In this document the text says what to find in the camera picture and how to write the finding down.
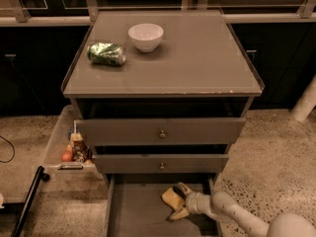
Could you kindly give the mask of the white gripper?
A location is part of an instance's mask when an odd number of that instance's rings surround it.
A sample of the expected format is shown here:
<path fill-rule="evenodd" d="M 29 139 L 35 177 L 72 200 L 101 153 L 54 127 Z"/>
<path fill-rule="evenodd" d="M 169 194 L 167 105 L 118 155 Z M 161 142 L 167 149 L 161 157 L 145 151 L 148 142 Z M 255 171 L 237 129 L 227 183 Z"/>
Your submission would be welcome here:
<path fill-rule="evenodd" d="M 177 187 L 182 191 L 186 197 L 186 207 L 178 208 L 170 215 L 171 221 L 180 220 L 191 214 L 205 214 L 210 213 L 210 196 L 192 190 L 184 183 L 179 182 Z"/>

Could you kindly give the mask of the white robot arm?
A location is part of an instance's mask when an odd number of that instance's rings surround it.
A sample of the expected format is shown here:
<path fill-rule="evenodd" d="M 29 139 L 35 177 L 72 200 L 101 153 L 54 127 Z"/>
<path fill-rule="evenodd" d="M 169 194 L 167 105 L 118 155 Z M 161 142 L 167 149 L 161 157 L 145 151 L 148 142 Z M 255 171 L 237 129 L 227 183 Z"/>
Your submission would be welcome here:
<path fill-rule="evenodd" d="M 170 215 L 172 221 L 190 214 L 204 214 L 217 222 L 235 221 L 249 237 L 316 237 L 316 228 L 298 214 L 283 212 L 267 223 L 241 207 L 226 192 L 204 195 L 182 182 L 178 188 L 185 197 L 180 197 L 173 188 L 162 195 L 162 200 L 174 210 Z"/>

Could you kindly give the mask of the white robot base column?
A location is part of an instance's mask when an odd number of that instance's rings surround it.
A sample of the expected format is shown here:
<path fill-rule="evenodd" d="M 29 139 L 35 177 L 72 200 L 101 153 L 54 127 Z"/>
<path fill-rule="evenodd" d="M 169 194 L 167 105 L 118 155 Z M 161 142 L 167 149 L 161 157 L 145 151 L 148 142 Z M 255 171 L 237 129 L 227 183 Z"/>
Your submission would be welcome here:
<path fill-rule="evenodd" d="M 290 112 L 297 121 L 305 121 L 316 107 L 316 75 Z"/>

